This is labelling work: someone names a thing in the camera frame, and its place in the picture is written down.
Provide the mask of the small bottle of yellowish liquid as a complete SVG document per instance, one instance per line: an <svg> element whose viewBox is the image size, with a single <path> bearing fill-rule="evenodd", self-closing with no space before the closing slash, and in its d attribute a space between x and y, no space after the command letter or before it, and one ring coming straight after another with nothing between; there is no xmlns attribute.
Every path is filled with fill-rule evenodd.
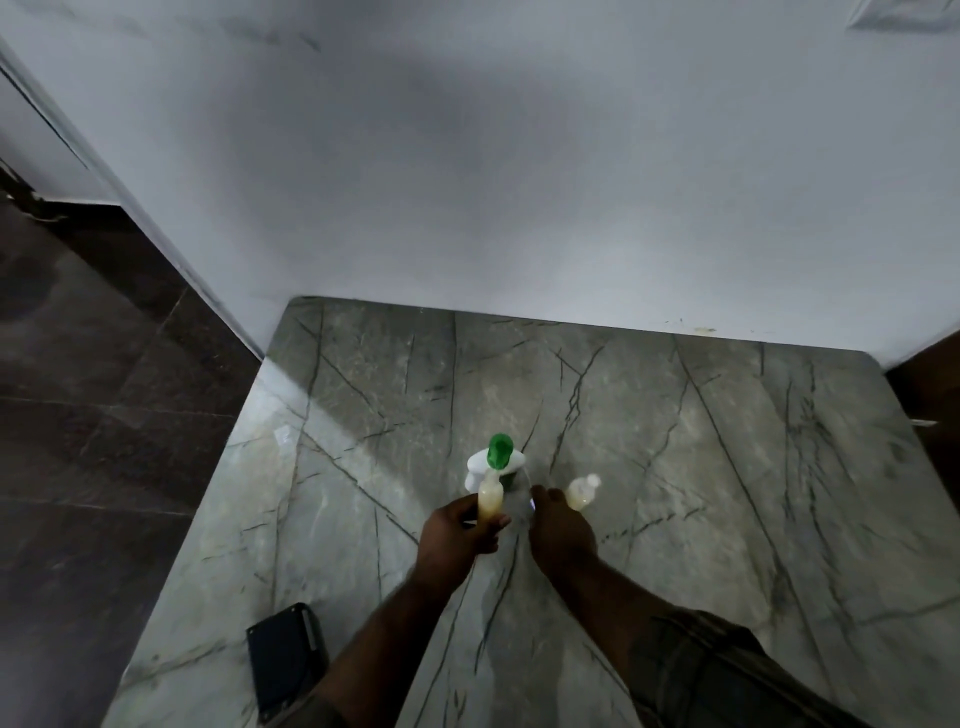
<svg viewBox="0 0 960 728"><path fill-rule="evenodd" d="M566 504L576 512L583 511L595 500L601 485L602 479L596 473L574 478L564 491Z"/></svg>
<svg viewBox="0 0 960 728"><path fill-rule="evenodd" d="M504 488L500 481L500 472L489 467L477 489L478 524L486 524L500 513L503 498Z"/></svg>

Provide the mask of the person's left hand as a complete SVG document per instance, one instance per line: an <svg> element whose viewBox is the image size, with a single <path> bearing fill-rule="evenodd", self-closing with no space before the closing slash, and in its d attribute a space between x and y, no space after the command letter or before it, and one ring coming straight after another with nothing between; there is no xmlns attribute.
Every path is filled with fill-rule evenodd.
<svg viewBox="0 0 960 728"><path fill-rule="evenodd" d="M467 543L467 497L443 505L428 517L414 562L415 580L437 591L454 592L467 578L477 557Z"/></svg>

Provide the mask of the person's left forearm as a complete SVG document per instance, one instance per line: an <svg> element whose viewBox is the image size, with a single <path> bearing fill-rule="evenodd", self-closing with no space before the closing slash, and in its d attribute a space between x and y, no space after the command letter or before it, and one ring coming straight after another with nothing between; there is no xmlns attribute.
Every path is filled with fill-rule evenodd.
<svg viewBox="0 0 960 728"><path fill-rule="evenodd" d="M453 578L416 565L270 728L395 728L439 619L471 571Z"/></svg>

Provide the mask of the person's right hand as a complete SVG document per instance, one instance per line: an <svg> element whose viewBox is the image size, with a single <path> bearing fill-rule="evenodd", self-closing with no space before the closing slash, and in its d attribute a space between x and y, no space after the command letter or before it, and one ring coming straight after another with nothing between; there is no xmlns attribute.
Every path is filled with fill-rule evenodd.
<svg viewBox="0 0 960 728"><path fill-rule="evenodd" d="M594 530L574 510L562 525L531 524L529 540L535 564L550 580L581 564L597 561Z"/></svg>

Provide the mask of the black box device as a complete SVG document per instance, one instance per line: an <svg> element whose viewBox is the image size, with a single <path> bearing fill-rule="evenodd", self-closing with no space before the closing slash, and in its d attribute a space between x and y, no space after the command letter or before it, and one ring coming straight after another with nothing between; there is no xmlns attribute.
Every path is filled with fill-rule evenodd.
<svg viewBox="0 0 960 728"><path fill-rule="evenodd" d="M246 649L261 726L312 690L330 664L318 619L305 602L247 627Z"/></svg>

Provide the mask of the person's right forearm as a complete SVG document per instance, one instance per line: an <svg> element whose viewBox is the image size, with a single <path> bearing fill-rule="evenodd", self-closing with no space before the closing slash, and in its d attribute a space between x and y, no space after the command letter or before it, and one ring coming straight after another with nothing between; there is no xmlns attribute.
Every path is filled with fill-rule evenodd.
<svg viewBox="0 0 960 728"><path fill-rule="evenodd" d="M670 604L592 553L535 560L645 728L873 728L794 678L744 626Z"/></svg>

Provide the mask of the white plastic container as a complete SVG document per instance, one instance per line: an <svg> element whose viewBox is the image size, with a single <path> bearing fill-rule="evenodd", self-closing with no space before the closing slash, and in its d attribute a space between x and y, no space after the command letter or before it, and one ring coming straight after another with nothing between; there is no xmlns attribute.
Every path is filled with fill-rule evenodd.
<svg viewBox="0 0 960 728"><path fill-rule="evenodd" d="M487 461L488 450L483 449L471 455L466 462L466 477L464 480L464 490L468 493L476 493L483 480L486 470L489 468ZM526 455L518 450L513 450L506 467L500 470L499 480L505 492L514 488L514 481L518 473L526 465Z"/></svg>

